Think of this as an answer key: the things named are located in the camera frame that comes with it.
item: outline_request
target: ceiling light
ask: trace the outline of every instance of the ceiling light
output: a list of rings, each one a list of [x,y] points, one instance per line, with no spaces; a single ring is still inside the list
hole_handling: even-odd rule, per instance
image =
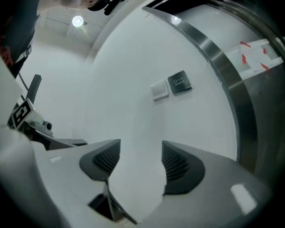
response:
[[[81,16],[75,16],[75,17],[72,19],[72,24],[73,24],[75,27],[82,26],[83,23],[84,23],[84,19],[83,19]]]

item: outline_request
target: dark gray surface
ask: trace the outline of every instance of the dark gray surface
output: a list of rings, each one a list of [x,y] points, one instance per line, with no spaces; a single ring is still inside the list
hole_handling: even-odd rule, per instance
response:
[[[180,18],[160,10],[144,7],[143,10],[159,17],[176,28],[209,61],[226,93],[237,131],[238,161],[250,172],[257,161],[257,125],[255,112],[246,86],[226,55],[211,39]]]
[[[120,142],[120,139],[113,140],[83,155],[79,161],[81,170],[95,181],[107,181],[119,161]]]
[[[35,74],[32,82],[30,83],[26,98],[28,98],[32,103],[35,102],[35,97],[36,97],[39,85],[41,83],[41,80],[42,80],[41,76],[38,74]]]
[[[285,167],[284,65],[244,81],[256,113],[258,152],[255,175],[274,187]]]
[[[172,93],[179,93],[191,89],[191,83],[184,70],[168,77]]]
[[[270,199],[271,190],[235,161],[184,144],[170,144],[203,161],[206,174],[190,193],[166,195],[152,214],[139,224],[146,228],[237,227],[248,222]],[[243,184],[257,201],[257,208],[243,215],[230,188]]]
[[[162,141],[161,161],[166,170],[165,193],[185,194],[200,184],[205,176],[205,165],[196,156]]]

